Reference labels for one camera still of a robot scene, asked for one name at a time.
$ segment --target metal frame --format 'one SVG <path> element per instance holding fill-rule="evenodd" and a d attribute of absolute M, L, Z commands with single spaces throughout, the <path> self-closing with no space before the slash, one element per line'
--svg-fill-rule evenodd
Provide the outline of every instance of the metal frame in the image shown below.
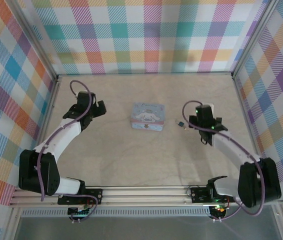
<path fill-rule="evenodd" d="M 230 71 L 212 71 L 212 72 L 159 72 L 159 73 L 146 73 L 146 72 L 134 72 L 134 73 L 107 73 L 107 75 L 140 75 L 140 74 L 147 74 L 147 75 L 172 75 L 172 74 L 192 74 L 192 75 L 228 75 L 231 76 L 232 73 Z M 72 76 L 74 78 L 77 77 L 84 77 L 84 76 L 92 76 L 92 74 L 74 74 L 74 75 L 66 75 L 66 74 L 60 74 L 59 77 L 69 77 Z"/>
<path fill-rule="evenodd" d="M 251 53 L 253 47 L 257 43 L 260 38 L 267 22 L 269 21 L 272 13 L 276 9 L 277 4 L 280 0 L 270 0 L 268 5 L 266 6 L 262 17 L 259 19 L 256 29 L 252 34 L 250 40 L 248 41 L 247 46 L 245 47 L 243 54 L 237 62 L 237 65 L 234 68 L 232 73 L 232 78 L 234 80 L 234 85 L 236 89 L 236 93 L 238 96 L 238 100 L 241 104 L 241 109 L 244 114 L 246 126 L 249 129 L 249 137 L 252 145 L 254 146 L 254 150 L 258 152 L 257 143 L 255 138 L 253 137 L 253 130 L 248 123 L 248 116 L 245 112 L 243 101 L 239 94 L 238 87 L 236 85 L 236 78 L 238 77 L 238 73 L 244 66 L 249 54 Z M 47 113 L 44 118 L 44 122 L 42 128 L 40 130 L 40 134 L 38 137 L 38 142 L 42 142 L 45 138 L 46 131 L 49 126 L 49 122 L 53 113 L 53 109 L 55 106 L 55 101 L 57 98 L 57 94 L 59 91 L 61 78 L 58 78 L 53 66 L 51 65 L 46 53 L 44 52 L 40 42 L 38 41 L 32 27 L 29 25 L 25 16 L 18 4 L 16 4 L 15 0 L 6 0 L 8 6 L 10 7 L 12 13 L 15 15 L 17 21 L 21 25 L 22 29 L 25 32 L 25 35 L 29 39 L 30 43 L 36 50 L 39 59 L 43 62 L 46 69 L 51 74 L 52 78 L 56 80 L 56 83 L 53 86 L 51 99 L 48 104 Z M 211 72 L 209 74 L 223 74 L 229 75 L 229 72 Z M 194 208 L 201 206 L 216 206 L 216 203 L 198 203 L 193 204 L 191 199 L 187 196 L 188 186 L 106 186 L 102 187 L 103 189 L 103 200 L 102 204 L 99 206 L 103 209 L 111 209 L 111 208 L 122 208 L 122 207 L 177 207 L 177 208 Z M 47 208 L 47 209 L 58 209 L 61 206 L 57 205 L 58 196 L 47 196 L 44 202 L 40 202 L 40 195 L 38 193 L 24 191 L 19 188 L 16 189 L 15 194 L 11 201 L 11 211 L 9 212 L 9 216 L 7 217 L 7 228 L 3 231 L 1 236 L 2 240 L 10 240 L 14 239 L 16 231 L 18 229 L 19 220 L 24 212 L 24 210 L 31 208 Z M 278 229 L 283 238 L 283 201 L 277 201 L 271 204 L 275 216 L 276 223 L 278 225 Z"/>
<path fill-rule="evenodd" d="M 50 76 L 57 80 L 58 75 L 55 72 L 48 56 L 46 55 L 44 49 L 42 48 L 39 40 L 34 33 L 33 28 L 29 25 L 28 21 L 26 20 L 21 7 L 16 3 L 15 0 L 6 0 L 7 5 L 9 6 L 12 14 L 15 16 L 17 22 L 20 24 L 23 32 L 25 33 L 26 37 L 28 38 L 30 44 L 35 49 L 40 61 L 45 66 L 47 71 L 49 72 Z"/>
<path fill-rule="evenodd" d="M 248 59 L 250 53 L 252 52 L 254 46 L 260 39 L 260 36 L 262 35 L 269 19 L 271 18 L 273 12 L 275 11 L 277 4 L 280 2 L 280 0 L 269 0 L 267 6 L 265 7 L 260 19 L 258 20 L 256 24 L 256 28 L 251 35 L 246 47 L 244 48 L 234 70 L 233 70 L 233 78 L 236 79 L 238 76 L 238 73 L 246 63 L 246 60 Z"/>

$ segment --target white arm segment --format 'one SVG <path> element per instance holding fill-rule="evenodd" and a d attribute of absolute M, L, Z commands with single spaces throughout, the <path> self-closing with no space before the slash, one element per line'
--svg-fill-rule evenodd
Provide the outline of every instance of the white arm segment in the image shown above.
<path fill-rule="evenodd" d="M 229 131 L 223 130 L 220 131 L 220 133 L 233 139 L 233 136 Z M 232 162 L 232 164 L 236 166 L 238 170 L 241 169 L 241 165 L 244 163 L 253 162 L 238 146 L 220 134 L 214 134 L 212 136 L 212 146 L 221 151 Z M 260 161 L 260 156 L 254 153 L 251 155 L 256 159 L 257 162 Z"/>
<path fill-rule="evenodd" d="M 69 122 L 71 122 L 73 120 L 74 119 L 70 119 L 70 118 L 63 119 L 61 121 L 60 125 L 56 128 L 56 130 L 59 129 L 60 127 L 64 126 L 65 124 L 68 124 Z M 65 129 L 61 130 L 53 138 L 53 140 L 49 143 L 48 148 L 46 148 L 43 153 L 44 154 L 51 153 L 55 157 L 55 161 L 57 163 L 58 159 L 60 158 L 63 151 L 67 148 L 68 144 L 70 144 L 70 142 L 76 136 L 78 136 L 81 132 L 82 132 L 82 128 L 81 128 L 80 122 L 76 121 L 76 122 L 72 123 L 71 125 L 69 125 Z M 46 141 L 48 140 L 49 137 L 47 137 L 45 139 L 45 141 L 43 141 L 40 145 L 38 145 L 34 148 L 34 150 L 37 153 L 39 153 L 42 150 L 42 147 L 46 144 Z"/>
<path fill-rule="evenodd" d="M 73 120 L 74 119 L 70 119 L 70 118 L 63 119 L 60 125 L 56 128 L 56 130 L 64 126 L 65 124 L 70 123 Z M 65 129 L 61 130 L 51 140 L 51 142 L 48 145 L 48 148 L 46 148 L 43 153 L 44 154 L 51 153 L 55 157 L 55 161 L 57 163 L 58 159 L 60 158 L 63 151 L 67 148 L 68 144 L 70 144 L 70 142 L 81 132 L 82 132 L 82 128 L 80 122 L 76 121 L 72 123 Z M 40 145 L 34 148 L 34 150 L 37 153 L 39 153 L 42 150 L 42 147 L 46 144 L 46 141 L 51 135 L 49 135 L 45 139 L 45 141 L 43 141 Z M 80 189 L 80 184 L 81 182 L 76 179 L 61 177 L 58 189 L 55 192 L 55 194 L 77 194 L 78 190 Z"/>
<path fill-rule="evenodd" d="M 220 131 L 220 133 L 233 138 L 229 131 Z M 252 163 L 253 161 L 231 142 L 228 138 L 220 135 L 214 134 L 212 136 L 212 146 L 219 151 L 221 151 L 231 162 L 236 166 L 238 170 L 241 169 L 241 165 L 244 163 Z M 251 154 L 257 162 L 260 161 L 260 157 L 257 154 Z M 239 197 L 238 194 L 238 179 L 233 179 L 231 177 L 224 177 L 216 180 L 214 182 L 215 189 L 219 195 L 227 195 L 231 197 Z"/>
<path fill-rule="evenodd" d="M 72 178 L 60 178 L 60 183 L 55 194 L 77 194 L 81 182 Z"/>

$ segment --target cartoon character print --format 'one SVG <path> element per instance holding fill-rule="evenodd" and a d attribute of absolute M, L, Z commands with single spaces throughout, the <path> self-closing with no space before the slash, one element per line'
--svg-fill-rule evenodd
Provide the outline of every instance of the cartoon character print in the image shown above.
<path fill-rule="evenodd" d="M 154 113 L 150 113 L 150 112 L 142 112 L 137 116 L 135 116 L 135 118 L 140 119 L 142 122 L 147 122 L 147 123 L 154 123 L 161 119 L 160 117 L 156 116 Z"/>

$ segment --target black bracket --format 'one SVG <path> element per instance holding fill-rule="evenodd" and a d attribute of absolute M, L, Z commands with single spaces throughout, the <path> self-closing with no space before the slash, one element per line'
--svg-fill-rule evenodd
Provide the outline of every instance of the black bracket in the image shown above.
<path fill-rule="evenodd" d="M 91 123 L 93 118 L 97 118 L 106 113 L 106 107 L 104 101 L 96 101 L 95 93 L 91 92 L 91 106 L 89 111 L 78 120 L 80 122 L 81 131 L 85 130 L 88 125 Z M 86 110 L 90 103 L 89 94 L 85 91 L 81 91 L 77 96 L 77 103 L 70 107 L 68 112 L 64 114 L 63 119 L 76 119 L 80 115 L 82 115 Z"/>
<path fill-rule="evenodd" d="M 189 116 L 189 122 L 197 127 L 210 129 L 217 132 L 227 131 L 228 129 L 222 125 L 221 117 L 213 117 L 212 108 L 210 105 L 200 105 L 196 107 L 196 115 Z M 199 130 L 200 141 L 203 144 L 212 145 L 212 137 L 215 133 Z"/>
<path fill-rule="evenodd" d="M 211 196 L 207 187 L 191 187 L 190 196 L 193 204 L 211 202 Z"/>
<path fill-rule="evenodd" d="M 101 188 L 85 188 L 80 195 L 92 195 L 98 199 L 98 205 L 102 203 L 103 189 Z M 77 196 L 62 196 L 58 198 L 58 205 L 92 205 L 96 204 L 95 200 L 88 197 L 77 197 Z"/>
<path fill-rule="evenodd" d="M 282 191 L 276 163 L 268 157 L 261 158 L 258 164 L 265 183 L 265 203 L 279 199 L 282 196 Z M 248 208 L 258 205 L 262 199 L 262 184 L 258 174 L 257 167 L 253 162 L 246 162 L 240 166 L 238 194 L 240 200 Z"/>
<path fill-rule="evenodd" d="M 41 186 L 36 169 L 38 155 L 35 150 L 24 150 L 20 154 L 18 186 L 23 190 L 40 194 Z M 61 178 L 55 157 L 50 152 L 41 156 L 40 172 L 45 195 L 52 196 L 58 189 Z"/>
<path fill-rule="evenodd" d="M 200 204 L 200 203 L 214 203 L 214 204 L 225 204 L 228 202 L 234 203 L 234 198 L 225 195 L 212 196 L 212 193 L 208 187 L 191 187 L 190 188 L 190 197 L 191 203 Z"/>

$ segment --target colorful plaid pattern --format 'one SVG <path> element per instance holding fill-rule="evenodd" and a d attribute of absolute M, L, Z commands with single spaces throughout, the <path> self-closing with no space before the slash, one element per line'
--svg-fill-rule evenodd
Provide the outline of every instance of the colorful plaid pattern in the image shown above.
<path fill-rule="evenodd" d="M 236 82 L 262 156 L 276 161 L 283 197 L 283 0 Z"/>
<path fill-rule="evenodd" d="M 267 1 L 18 2 L 56 72 L 71 75 L 230 71 Z"/>
<path fill-rule="evenodd" d="M 52 86 L 22 28 L 0 0 L 0 235 L 18 183 L 19 155 L 34 147 Z"/>

